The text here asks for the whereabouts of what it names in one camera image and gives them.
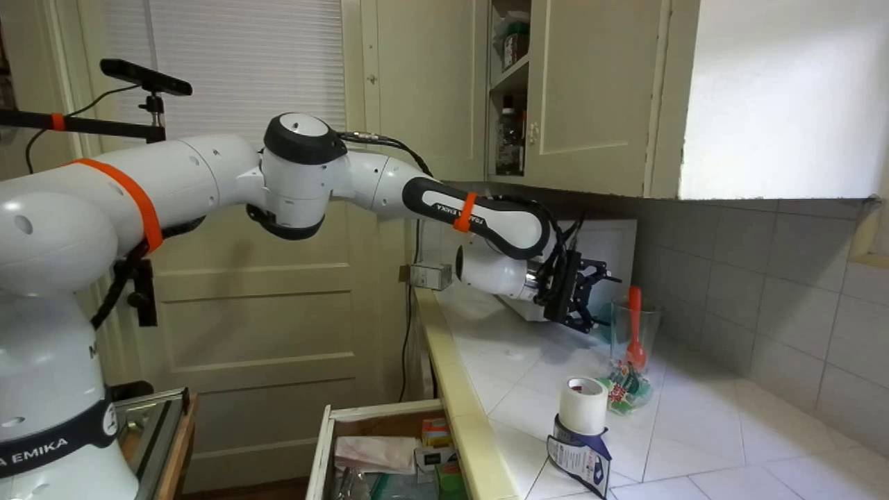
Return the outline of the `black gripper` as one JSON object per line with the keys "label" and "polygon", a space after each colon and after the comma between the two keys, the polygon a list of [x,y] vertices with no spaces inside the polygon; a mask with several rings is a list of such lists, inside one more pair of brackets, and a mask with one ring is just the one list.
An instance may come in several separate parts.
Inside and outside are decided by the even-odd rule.
{"label": "black gripper", "polygon": [[543,266],[540,278],[536,303],[551,321],[581,332],[597,324],[597,316],[590,310],[591,286],[615,279],[604,260],[584,259],[579,249],[562,249]]}

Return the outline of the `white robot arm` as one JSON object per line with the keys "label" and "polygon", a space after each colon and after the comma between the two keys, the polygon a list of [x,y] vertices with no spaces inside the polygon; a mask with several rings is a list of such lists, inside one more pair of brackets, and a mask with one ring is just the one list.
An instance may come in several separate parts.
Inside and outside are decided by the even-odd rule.
{"label": "white robot arm", "polygon": [[333,200],[470,232],[455,252],[465,282],[536,303],[572,331],[591,324],[590,292],[608,268],[572,249],[544,209],[449,185],[312,114],[272,117],[261,145],[220,134],[74,157],[0,182],[0,498],[138,493],[81,288],[220,209],[309,238]]}

